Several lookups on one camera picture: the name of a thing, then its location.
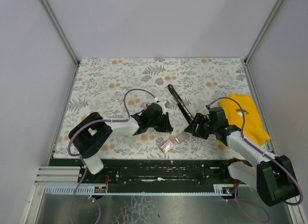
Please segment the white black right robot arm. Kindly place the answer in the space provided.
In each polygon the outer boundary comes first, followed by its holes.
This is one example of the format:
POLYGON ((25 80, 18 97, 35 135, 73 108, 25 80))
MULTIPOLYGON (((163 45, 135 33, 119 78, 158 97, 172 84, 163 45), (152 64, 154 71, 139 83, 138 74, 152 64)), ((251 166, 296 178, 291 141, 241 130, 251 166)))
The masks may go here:
POLYGON ((211 111, 205 116, 196 114, 185 132, 202 139, 214 135, 217 140, 243 156, 249 164, 233 160, 227 166, 230 177, 254 188, 266 205, 274 206, 295 197, 299 197, 296 205, 303 201, 303 191, 290 159, 262 150, 244 137, 239 127, 230 125, 223 112, 211 111))

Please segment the red white staple box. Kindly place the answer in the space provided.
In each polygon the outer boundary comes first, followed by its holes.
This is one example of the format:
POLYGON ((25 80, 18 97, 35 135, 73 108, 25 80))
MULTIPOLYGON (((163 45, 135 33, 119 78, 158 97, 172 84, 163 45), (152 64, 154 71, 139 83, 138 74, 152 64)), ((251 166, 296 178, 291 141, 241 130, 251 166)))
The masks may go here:
POLYGON ((160 147, 160 150, 163 152, 163 153, 166 153, 174 144, 170 141, 170 140, 167 140, 161 147, 160 147))

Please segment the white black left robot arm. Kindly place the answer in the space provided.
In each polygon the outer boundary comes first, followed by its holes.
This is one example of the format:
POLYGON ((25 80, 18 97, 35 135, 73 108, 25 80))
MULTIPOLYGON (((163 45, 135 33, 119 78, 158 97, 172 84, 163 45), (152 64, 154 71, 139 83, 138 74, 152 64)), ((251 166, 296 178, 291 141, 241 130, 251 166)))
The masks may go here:
POLYGON ((149 128, 173 132, 164 102, 151 103, 127 119, 104 119, 98 112, 92 112, 70 131, 69 145, 77 149, 88 171, 96 175, 104 168, 99 150, 110 137, 139 135, 149 128))

